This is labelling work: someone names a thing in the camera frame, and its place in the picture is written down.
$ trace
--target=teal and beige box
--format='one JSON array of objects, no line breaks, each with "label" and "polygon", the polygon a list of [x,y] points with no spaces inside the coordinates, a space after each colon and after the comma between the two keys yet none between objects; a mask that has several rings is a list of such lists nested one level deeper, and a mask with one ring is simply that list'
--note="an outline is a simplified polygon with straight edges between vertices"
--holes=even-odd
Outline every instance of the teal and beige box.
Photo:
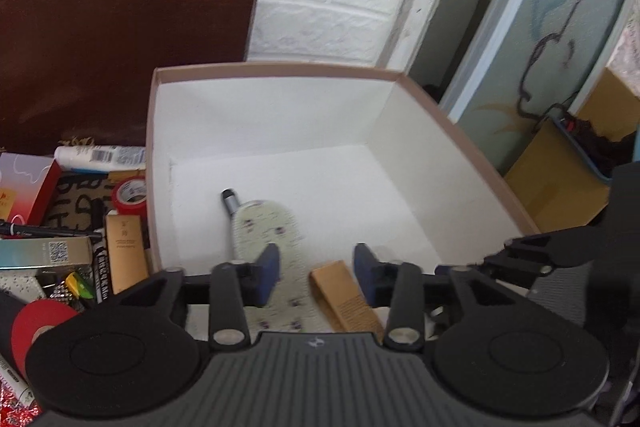
[{"label": "teal and beige box", "polygon": [[0,241],[0,270],[69,271],[90,265],[91,261],[88,237]]}]

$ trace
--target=barcode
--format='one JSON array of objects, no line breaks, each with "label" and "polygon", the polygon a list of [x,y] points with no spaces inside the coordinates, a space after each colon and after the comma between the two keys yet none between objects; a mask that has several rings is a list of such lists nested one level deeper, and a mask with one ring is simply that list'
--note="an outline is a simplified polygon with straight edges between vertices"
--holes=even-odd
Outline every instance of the barcode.
[{"label": "barcode", "polygon": [[66,263],[69,260],[69,249],[64,241],[49,242],[49,258],[52,263]]},{"label": "barcode", "polygon": [[109,163],[113,158],[113,153],[109,151],[93,151],[90,162]]},{"label": "barcode", "polygon": [[144,147],[127,147],[120,149],[116,163],[120,165],[138,165],[145,162]]}]

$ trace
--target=black circular cover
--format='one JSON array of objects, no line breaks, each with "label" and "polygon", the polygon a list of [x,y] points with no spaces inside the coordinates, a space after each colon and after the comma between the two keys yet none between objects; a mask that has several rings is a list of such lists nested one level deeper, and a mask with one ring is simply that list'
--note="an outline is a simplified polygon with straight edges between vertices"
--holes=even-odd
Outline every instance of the black circular cover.
[{"label": "black circular cover", "polygon": [[542,308],[478,306],[434,351],[444,383],[480,409],[511,417],[561,415],[590,404],[607,378],[602,345]]},{"label": "black circular cover", "polygon": [[196,342],[168,318],[98,306],[42,334],[26,372],[44,409],[99,419],[167,403],[191,383],[198,363]]}]

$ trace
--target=white tube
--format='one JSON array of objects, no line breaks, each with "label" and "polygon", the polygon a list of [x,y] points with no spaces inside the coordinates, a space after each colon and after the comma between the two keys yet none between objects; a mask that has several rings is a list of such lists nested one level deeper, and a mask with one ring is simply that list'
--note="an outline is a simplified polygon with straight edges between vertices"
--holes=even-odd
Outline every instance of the white tube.
[{"label": "white tube", "polygon": [[54,158],[65,171],[111,172],[145,168],[144,147],[117,145],[58,147]]},{"label": "white tube", "polygon": [[18,402],[25,407],[32,406],[35,398],[31,389],[3,357],[0,357],[0,380],[14,393]]}]

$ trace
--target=tape roll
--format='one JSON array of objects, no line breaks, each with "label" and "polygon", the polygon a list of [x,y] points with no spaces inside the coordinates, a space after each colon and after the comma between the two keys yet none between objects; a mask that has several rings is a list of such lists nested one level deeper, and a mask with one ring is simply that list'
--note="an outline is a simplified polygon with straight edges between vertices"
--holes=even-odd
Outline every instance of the tape roll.
[{"label": "tape roll", "polygon": [[78,312],[74,309],[52,299],[33,301],[20,310],[11,328],[11,350],[14,353],[15,365],[25,378],[27,375],[24,361],[31,344],[45,331],[76,315]]},{"label": "tape roll", "polygon": [[119,214],[146,217],[146,182],[144,176],[134,176],[118,183],[111,201]]}]

